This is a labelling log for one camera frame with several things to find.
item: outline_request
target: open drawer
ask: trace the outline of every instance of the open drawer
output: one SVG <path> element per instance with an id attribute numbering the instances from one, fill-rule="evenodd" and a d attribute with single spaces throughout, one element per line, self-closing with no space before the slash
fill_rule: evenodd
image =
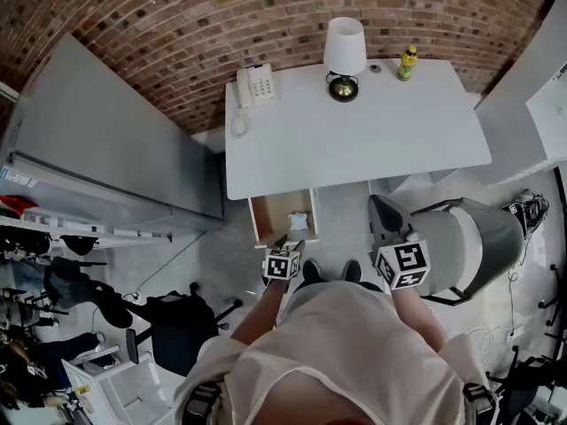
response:
<path id="1" fill-rule="evenodd" d="M 286 245 L 288 246 L 302 239 L 306 243 L 319 241 L 313 189 L 249 198 L 248 203 L 256 235 L 256 249 L 269 247 L 286 234 L 288 236 Z M 293 213 L 307 214 L 307 230 L 290 230 L 289 216 Z"/>

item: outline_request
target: white desk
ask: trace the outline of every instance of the white desk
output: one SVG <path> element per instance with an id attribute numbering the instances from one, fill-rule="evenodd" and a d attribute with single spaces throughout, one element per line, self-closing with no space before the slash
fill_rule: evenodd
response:
<path id="1" fill-rule="evenodd" d="M 277 101 L 249 109 L 248 134 L 230 124 L 237 84 L 227 85 L 226 163 L 233 200 L 491 162 L 485 136 L 448 61 L 420 59 L 410 81 L 397 59 L 369 60 L 359 96 L 327 92 L 324 65 L 274 73 Z"/>
<path id="2" fill-rule="evenodd" d="M 80 397 L 89 405 L 85 411 L 93 425 L 166 425 L 171 422 L 171 405 L 165 400 L 155 362 L 149 352 L 140 357 L 138 365 L 131 361 L 92 375 L 78 367 L 85 360 L 117 352 L 113 348 L 91 353 L 67 362 L 61 360 L 73 390 L 88 386 Z"/>

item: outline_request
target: black bag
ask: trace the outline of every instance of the black bag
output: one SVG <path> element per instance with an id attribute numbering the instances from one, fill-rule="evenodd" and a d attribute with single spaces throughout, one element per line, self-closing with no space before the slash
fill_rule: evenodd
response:
<path id="1" fill-rule="evenodd" d="M 15 251 L 16 249 L 43 255 L 50 249 L 50 234 L 0 225 L 0 251 Z"/>

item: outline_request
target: yellow bottle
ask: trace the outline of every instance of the yellow bottle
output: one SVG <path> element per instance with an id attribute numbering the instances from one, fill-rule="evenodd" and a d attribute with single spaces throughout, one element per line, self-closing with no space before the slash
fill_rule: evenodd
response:
<path id="1" fill-rule="evenodd" d="M 408 81 L 416 63 L 417 47 L 409 46 L 408 49 L 401 54 L 401 64 L 398 68 L 398 79 L 401 81 Z"/>

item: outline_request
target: table lamp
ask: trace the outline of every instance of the table lamp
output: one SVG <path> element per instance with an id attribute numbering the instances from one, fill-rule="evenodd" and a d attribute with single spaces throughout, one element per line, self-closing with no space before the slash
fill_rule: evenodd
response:
<path id="1" fill-rule="evenodd" d="M 329 94 L 340 103 L 348 103 L 358 96 L 358 79 L 353 77 L 366 67 L 364 27 L 356 19 L 336 18 L 329 22 L 323 63 L 329 68 Z"/>

